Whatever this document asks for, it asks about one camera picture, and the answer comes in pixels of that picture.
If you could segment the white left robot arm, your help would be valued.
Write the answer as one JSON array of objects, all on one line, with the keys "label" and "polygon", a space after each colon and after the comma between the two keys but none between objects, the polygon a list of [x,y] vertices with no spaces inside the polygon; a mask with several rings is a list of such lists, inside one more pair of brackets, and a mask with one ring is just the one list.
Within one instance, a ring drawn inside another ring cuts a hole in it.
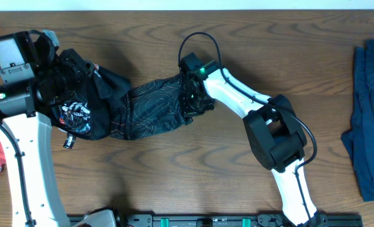
[{"label": "white left robot arm", "polygon": [[0,142],[8,169],[13,226],[115,226],[112,210],[67,215],[57,188],[49,112],[55,99],[91,77],[73,50],[57,55],[50,30],[0,37]]}]

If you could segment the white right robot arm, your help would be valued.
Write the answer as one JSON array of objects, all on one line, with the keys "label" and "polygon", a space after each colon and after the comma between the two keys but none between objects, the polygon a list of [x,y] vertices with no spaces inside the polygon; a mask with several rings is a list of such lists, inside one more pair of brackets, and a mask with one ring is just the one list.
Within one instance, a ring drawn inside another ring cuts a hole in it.
[{"label": "white right robot arm", "polygon": [[214,109],[219,101],[242,120],[252,153],[272,172],[283,214],[294,226],[323,226],[308,191],[303,171],[308,128],[294,113],[289,100],[258,93],[234,78],[220,63],[204,64],[193,53],[180,58],[182,114],[187,118]]}]

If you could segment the black patterned shirt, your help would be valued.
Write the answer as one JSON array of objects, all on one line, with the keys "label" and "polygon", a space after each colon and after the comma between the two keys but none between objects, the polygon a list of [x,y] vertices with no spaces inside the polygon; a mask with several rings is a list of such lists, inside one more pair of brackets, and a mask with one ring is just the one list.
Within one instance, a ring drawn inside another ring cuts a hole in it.
[{"label": "black patterned shirt", "polygon": [[136,140],[192,123],[182,113],[182,77],[133,88],[130,81],[96,65],[93,76],[50,114],[53,126],[74,137]]}]

